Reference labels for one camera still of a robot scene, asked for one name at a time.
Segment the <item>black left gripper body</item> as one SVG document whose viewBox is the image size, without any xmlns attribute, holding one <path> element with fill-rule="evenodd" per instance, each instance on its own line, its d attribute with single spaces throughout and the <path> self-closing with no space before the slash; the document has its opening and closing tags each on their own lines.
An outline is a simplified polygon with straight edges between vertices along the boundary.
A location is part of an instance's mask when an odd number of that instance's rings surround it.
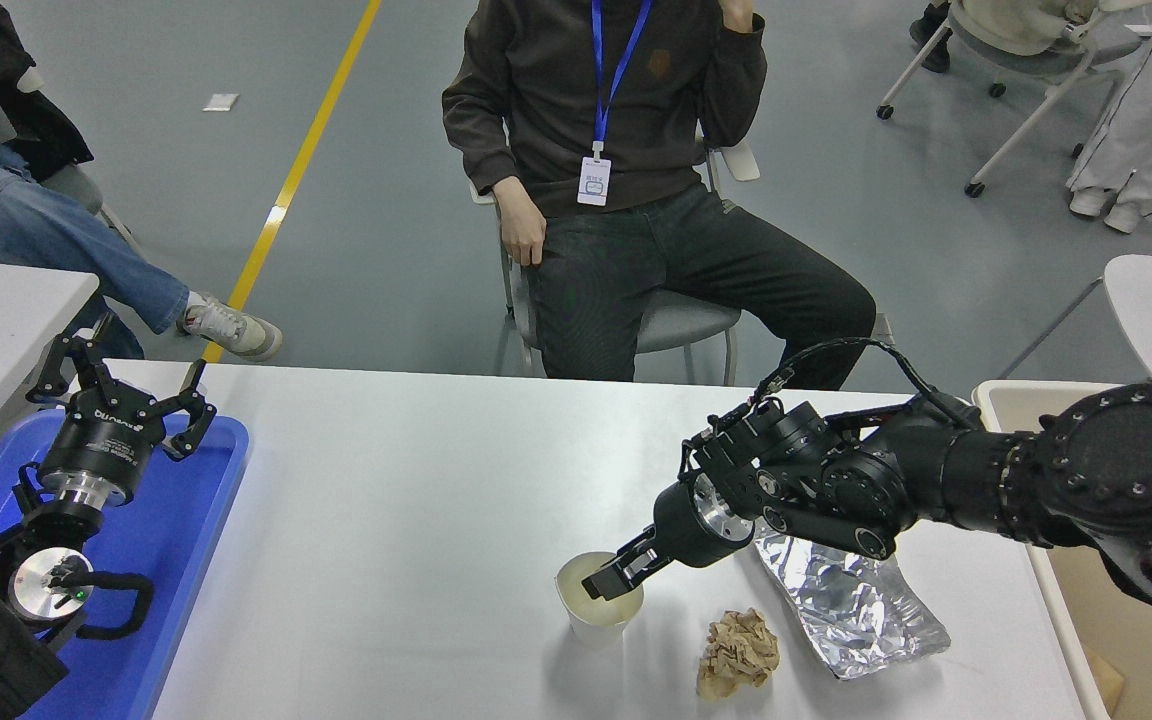
<svg viewBox="0 0 1152 720">
<path fill-rule="evenodd" d="M 154 401 L 132 386 L 115 386 L 113 397 L 99 387 L 73 393 L 65 423 L 38 467 L 38 483 L 58 493 L 65 478 L 88 473 L 113 483 L 119 493 L 136 492 L 165 438 L 162 419 L 150 414 Z"/>
</svg>

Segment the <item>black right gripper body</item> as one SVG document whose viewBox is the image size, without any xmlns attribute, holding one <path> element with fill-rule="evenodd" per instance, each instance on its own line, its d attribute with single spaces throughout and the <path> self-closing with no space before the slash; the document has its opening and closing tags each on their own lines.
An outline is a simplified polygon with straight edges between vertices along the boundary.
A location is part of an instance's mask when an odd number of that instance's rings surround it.
<svg viewBox="0 0 1152 720">
<path fill-rule="evenodd" d="M 655 550 L 690 568 L 707 568 L 745 547 L 745 520 L 710 482 L 677 482 L 657 497 Z"/>
</svg>

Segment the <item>person's right hand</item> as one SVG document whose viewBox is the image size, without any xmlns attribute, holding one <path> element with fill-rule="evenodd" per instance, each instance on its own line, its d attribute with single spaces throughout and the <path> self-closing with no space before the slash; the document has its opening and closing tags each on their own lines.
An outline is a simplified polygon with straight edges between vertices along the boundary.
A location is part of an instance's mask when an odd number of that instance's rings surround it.
<svg viewBox="0 0 1152 720">
<path fill-rule="evenodd" d="M 500 219 L 500 245 L 520 266 L 538 266 L 547 237 L 547 219 L 517 176 L 500 179 L 492 185 Z"/>
</svg>

